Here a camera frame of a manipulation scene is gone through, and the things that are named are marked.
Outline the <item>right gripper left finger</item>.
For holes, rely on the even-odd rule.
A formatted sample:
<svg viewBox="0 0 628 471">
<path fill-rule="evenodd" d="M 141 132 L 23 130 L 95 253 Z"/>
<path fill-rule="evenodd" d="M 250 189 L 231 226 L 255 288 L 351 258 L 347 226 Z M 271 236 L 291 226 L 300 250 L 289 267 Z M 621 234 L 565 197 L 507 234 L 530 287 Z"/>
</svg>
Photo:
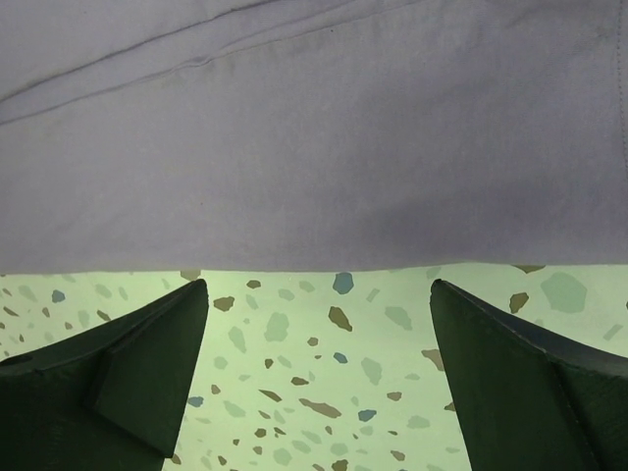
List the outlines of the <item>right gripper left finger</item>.
<svg viewBox="0 0 628 471">
<path fill-rule="evenodd" d="M 173 457 L 208 317 L 203 280 L 1 362 L 1 467 L 160 470 Z"/>
</svg>

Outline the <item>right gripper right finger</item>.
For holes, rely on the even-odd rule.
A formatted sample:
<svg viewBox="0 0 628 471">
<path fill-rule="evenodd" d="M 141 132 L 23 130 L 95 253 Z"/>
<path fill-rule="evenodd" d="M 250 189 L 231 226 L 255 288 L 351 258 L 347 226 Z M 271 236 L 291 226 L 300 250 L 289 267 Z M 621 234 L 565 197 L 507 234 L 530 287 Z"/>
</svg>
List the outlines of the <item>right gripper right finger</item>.
<svg viewBox="0 0 628 471">
<path fill-rule="evenodd" d="M 445 280 L 430 311 L 474 470 L 624 470 L 627 360 Z"/>
</svg>

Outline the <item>lavender t-shirt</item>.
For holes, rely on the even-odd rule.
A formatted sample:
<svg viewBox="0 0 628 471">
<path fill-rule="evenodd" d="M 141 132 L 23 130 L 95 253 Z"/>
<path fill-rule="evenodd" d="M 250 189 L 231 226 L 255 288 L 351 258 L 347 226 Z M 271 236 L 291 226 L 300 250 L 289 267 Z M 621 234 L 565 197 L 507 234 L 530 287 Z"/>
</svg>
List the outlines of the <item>lavender t-shirt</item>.
<svg viewBox="0 0 628 471">
<path fill-rule="evenodd" d="M 5 1 L 1 269 L 627 259 L 623 1 Z"/>
</svg>

